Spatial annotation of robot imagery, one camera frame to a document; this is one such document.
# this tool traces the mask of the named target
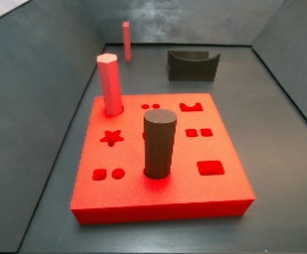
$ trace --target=circular hole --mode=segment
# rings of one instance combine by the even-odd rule
[[[116,179],[116,180],[120,180],[125,177],[125,171],[122,169],[116,169],[113,170],[112,172],[112,177]]]

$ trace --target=table surface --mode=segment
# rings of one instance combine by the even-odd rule
[[[231,133],[256,201],[243,217],[80,226],[70,211],[96,72],[21,253],[307,252],[307,123],[251,48],[133,46],[118,55],[124,94],[208,92]],[[215,82],[168,80],[168,51],[221,54]]]

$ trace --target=black cylinder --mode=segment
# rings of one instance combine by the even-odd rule
[[[159,180],[171,174],[177,114],[167,109],[145,113],[145,170],[148,178]]]

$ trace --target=star-shaped hole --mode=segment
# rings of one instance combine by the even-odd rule
[[[109,147],[113,147],[116,142],[124,141],[120,137],[121,131],[105,131],[105,136],[100,139],[100,142],[106,142]]]

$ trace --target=shape sorter board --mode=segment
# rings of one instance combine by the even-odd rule
[[[243,215],[254,191],[209,94],[122,95],[124,112],[93,104],[71,211],[80,224]],[[144,175],[144,113],[177,113],[171,175]]]

